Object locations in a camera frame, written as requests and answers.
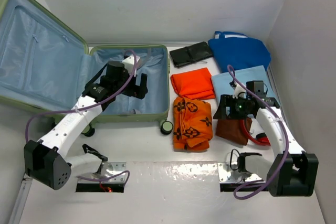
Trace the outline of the light blue cloth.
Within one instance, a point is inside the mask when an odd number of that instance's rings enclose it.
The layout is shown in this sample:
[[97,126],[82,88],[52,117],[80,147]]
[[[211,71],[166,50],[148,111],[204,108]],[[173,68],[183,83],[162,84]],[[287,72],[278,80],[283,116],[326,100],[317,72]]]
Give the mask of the light blue cloth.
[[[268,90],[267,97],[276,98],[277,102],[280,104],[278,97],[272,90],[271,84],[268,80],[266,71],[263,66],[256,66],[252,68],[236,70],[235,77],[243,85],[245,85],[246,82],[248,81],[262,80],[264,84],[267,86]],[[229,84],[230,82],[233,81],[233,78],[228,72],[212,76],[211,80],[214,87],[217,105],[219,105],[222,94],[232,95],[234,93],[234,89]]]

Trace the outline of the red black headphones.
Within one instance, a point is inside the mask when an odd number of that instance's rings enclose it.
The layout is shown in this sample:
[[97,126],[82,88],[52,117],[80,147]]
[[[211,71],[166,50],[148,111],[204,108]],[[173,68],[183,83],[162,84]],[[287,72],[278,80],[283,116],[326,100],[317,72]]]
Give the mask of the red black headphones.
[[239,121],[239,127],[243,136],[259,146],[270,146],[266,133],[256,119],[246,118]]

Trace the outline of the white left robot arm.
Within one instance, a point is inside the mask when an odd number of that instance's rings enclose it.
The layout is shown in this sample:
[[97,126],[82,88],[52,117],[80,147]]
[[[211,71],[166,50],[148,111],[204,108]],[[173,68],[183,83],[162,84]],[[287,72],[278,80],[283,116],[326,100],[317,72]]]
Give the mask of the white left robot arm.
[[24,146],[25,173],[53,190],[61,189],[71,176],[85,179],[85,174],[100,174],[108,158],[84,144],[84,154],[67,154],[78,136],[115,100],[124,94],[144,99],[148,92],[147,75],[136,84],[138,57],[127,61],[109,61],[87,82],[71,110],[39,140],[27,140]]

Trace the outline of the plain orange cloth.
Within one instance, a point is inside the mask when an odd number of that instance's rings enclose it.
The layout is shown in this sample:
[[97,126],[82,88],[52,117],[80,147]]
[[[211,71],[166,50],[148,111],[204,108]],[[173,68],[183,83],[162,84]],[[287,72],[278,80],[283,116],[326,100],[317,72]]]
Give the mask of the plain orange cloth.
[[212,75],[207,68],[171,75],[171,84],[175,93],[192,100],[215,98]]

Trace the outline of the orange black patterned blanket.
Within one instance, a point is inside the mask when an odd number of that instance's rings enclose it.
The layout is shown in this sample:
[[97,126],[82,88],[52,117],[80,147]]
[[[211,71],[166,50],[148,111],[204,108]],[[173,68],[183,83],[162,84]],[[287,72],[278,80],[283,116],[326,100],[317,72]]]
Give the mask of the orange black patterned blanket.
[[177,97],[173,103],[173,147],[176,151],[203,152],[213,138],[208,102]]

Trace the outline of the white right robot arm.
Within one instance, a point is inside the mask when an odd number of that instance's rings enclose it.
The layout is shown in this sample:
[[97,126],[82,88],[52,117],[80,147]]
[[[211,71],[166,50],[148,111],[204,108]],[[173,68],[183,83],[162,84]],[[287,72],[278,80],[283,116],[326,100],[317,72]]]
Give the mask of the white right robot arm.
[[319,161],[315,154],[307,153],[288,129],[281,117],[281,109],[274,97],[268,97],[262,81],[241,85],[230,83],[234,93],[222,94],[214,115],[217,120],[245,120],[254,116],[268,139],[275,159],[269,161],[261,153],[244,152],[233,168],[243,175],[255,174],[259,180],[247,182],[239,189],[264,189],[274,197],[309,197],[313,194]]

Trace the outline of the black pouch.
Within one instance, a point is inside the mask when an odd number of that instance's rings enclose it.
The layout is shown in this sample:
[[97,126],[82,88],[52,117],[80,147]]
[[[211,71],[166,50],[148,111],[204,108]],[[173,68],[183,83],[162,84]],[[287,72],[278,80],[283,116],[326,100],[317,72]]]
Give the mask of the black pouch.
[[173,65],[177,68],[185,67],[204,61],[214,56],[206,42],[199,42],[190,46],[170,51]]

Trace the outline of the brown towel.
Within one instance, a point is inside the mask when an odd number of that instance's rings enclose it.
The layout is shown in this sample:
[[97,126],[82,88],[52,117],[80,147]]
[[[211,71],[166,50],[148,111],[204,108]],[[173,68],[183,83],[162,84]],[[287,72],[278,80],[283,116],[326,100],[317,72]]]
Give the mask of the brown towel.
[[215,135],[229,140],[232,143],[246,146],[249,140],[246,132],[249,132],[251,123],[251,119],[220,119],[217,121]]

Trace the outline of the blue garment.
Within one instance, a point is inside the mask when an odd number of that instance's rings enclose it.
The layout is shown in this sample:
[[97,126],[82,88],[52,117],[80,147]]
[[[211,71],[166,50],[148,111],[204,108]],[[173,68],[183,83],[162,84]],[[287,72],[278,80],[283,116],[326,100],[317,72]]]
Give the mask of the blue garment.
[[271,55],[265,44],[256,38],[231,31],[216,31],[208,42],[221,72],[227,72],[231,65],[235,70],[263,66],[271,62]]

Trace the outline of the green hard-shell suitcase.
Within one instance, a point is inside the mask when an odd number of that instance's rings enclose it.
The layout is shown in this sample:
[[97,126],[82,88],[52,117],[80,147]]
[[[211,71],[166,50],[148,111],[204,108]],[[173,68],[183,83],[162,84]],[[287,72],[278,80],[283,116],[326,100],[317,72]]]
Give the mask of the green hard-shell suitcase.
[[169,112],[170,61],[164,45],[87,43],[35,0],[1,0],[1,102],[41,113],[71,109],[85,84],[110,60],[137,55],[147,75],[144,99],[118,95],[92,123],[164,122]]

